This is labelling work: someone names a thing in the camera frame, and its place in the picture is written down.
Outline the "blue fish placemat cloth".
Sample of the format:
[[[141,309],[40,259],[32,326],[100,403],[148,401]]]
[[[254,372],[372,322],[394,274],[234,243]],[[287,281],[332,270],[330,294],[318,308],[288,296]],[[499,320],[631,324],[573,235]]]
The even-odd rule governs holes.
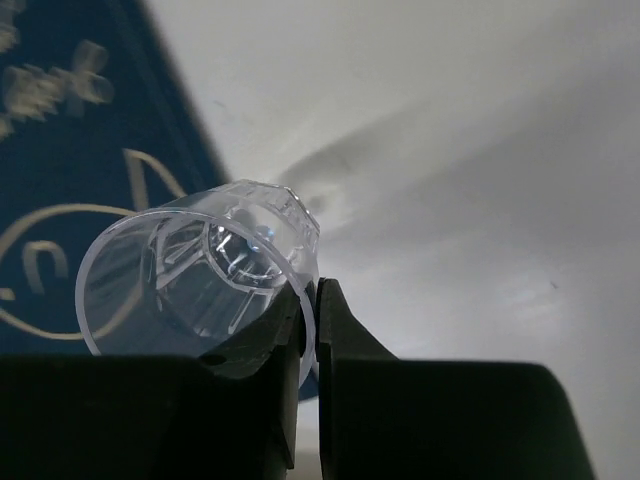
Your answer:
[[[1,354],[94,355],[80,264],[116,221],[227,182],[139,1],[1,5]]]

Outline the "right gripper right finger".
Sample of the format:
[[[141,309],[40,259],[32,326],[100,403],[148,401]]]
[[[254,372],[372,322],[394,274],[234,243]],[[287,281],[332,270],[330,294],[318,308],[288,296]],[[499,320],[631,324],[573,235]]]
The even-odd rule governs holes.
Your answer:
[[[592,479],[564,388],[539,364],[407,360],[353,315],[338,281],[317,298],[326,479]]]

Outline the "clear plastic cup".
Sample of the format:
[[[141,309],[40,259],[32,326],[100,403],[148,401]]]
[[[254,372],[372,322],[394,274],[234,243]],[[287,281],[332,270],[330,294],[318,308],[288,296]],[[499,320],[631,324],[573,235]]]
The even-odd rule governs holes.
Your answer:
[[[240,180],[116,221],[79,268],[75,308],[94,355],[197,357],[291,288],[313,365],[320,227],[289,187]]]

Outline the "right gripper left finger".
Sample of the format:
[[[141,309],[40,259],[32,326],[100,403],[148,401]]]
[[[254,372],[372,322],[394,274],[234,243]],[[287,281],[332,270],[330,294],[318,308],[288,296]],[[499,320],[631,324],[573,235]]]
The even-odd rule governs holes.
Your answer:
[[[291,287],[198,357],[5,356],[5,479],[282,479],[304,322]]]

